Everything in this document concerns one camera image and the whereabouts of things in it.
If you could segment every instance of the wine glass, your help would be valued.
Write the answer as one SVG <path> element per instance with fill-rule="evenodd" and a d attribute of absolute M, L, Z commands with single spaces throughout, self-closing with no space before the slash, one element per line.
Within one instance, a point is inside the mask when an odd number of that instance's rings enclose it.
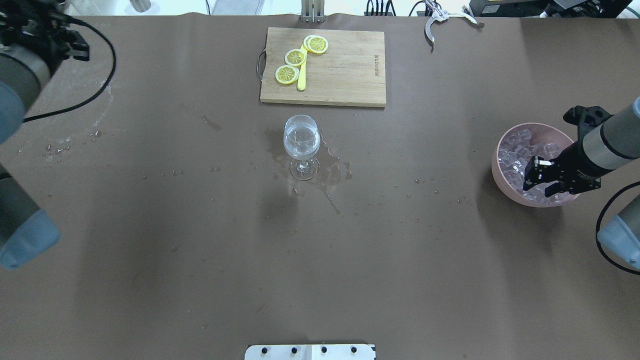
<path fill-rule="evenodd" d="M 320 133 L 309 115 L 293 115 L 284 126 L 284 148 L 294 158 L 289 165 L 291 175 L 298 180 L 311 179 L 318 171 L 314 157 L 320 148 Z"/>

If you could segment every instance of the metal bracket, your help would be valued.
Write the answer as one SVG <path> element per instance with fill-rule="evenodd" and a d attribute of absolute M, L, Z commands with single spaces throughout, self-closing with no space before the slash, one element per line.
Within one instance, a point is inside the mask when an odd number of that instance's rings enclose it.
<path fill-rule="evenodd" d="M 302 0 L 300 22 L 324 22 L 324 0 Z"/>

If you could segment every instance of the water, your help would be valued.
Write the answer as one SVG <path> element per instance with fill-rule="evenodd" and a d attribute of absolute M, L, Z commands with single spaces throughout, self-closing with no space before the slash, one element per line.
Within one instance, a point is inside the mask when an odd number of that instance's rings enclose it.
<path fill-rule="evenodd" d="M 312 124 L 291 124 L 285 128 L 284 148 L 296 160 L 308 160 L 320 148 L 320 133 Z"/>

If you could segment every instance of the cutting board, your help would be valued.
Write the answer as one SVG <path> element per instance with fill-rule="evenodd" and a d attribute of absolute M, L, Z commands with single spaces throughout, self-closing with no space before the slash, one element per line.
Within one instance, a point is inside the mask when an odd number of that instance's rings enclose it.
<path fill-rule="evenodd" d="M 276 81 L 275 71 L 285 65 L 287 51 L 300 48 L 307 35 L 325 37 L 329 48 L 324 54 L 309 52 L 307 88 L 298 91 L 296 83 Z M 379 108 L 387 104 L 385 34 L 381 31 L 269 28 L 266 53 L 262 102 Z"/>

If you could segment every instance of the silver clamp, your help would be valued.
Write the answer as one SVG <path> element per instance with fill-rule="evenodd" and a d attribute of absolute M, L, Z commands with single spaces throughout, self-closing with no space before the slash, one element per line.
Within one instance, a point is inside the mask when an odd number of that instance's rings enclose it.
<path fill-rule="evenodd" d="M 424 4 L 430 8 L 433 11 L 433 15 L 429 18 L 429 20 L 427 21 L 427 24 L 424 26 L 424 33 L 427 35 L 427 38 L 429 39 L 429 41 L 431 42 L 431 45 L 433 46 L 433 43 L 435 41 L 435 38 L 433 37 L 433 34 L 431 33 L 431 25 L 434 22 L 445 22 L 447 21 L 450 17 L 463 17 L 465 19 L 467 19 L 471 25 L 475 26 L 477 29 L 482 29 L 484 27 L 484 23 L 483 22 L 479 22 L 478 20 L 475 20 L 475 18 L 473 18 L 473 16 L 466 14 L 466 13 L 450 13 L 447 10 L 441 10 L 439 9 L 436 4 L 434 2 L 432 2 L 431 0 L 422 0 L 424 2 Z"/>
<path fill-rule="evenodd" d="M 300 22 L 324 22 L 324 0 L 302 0 Z"/>

